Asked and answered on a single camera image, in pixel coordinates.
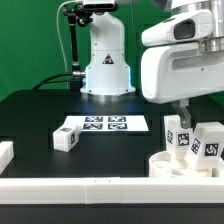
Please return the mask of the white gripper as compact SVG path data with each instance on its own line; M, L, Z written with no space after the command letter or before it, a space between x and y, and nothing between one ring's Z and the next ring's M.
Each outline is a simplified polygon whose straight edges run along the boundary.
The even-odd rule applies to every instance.
M141 86L149 102L174 101L180 125L188 129L187 98L224 91L224 51L200 53L196 42L149 48L141 59Z

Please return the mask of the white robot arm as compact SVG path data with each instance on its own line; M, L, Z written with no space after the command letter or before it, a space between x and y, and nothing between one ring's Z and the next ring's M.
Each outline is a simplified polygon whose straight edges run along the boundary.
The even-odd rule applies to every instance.
M141 88L151 103L170 102L181 127L191 126L189 99L224 91L224 0L150 0L171 16L142 32ZM84 0L93 13L85 90L117 95L130 83L124 30L109 10L124 0Z

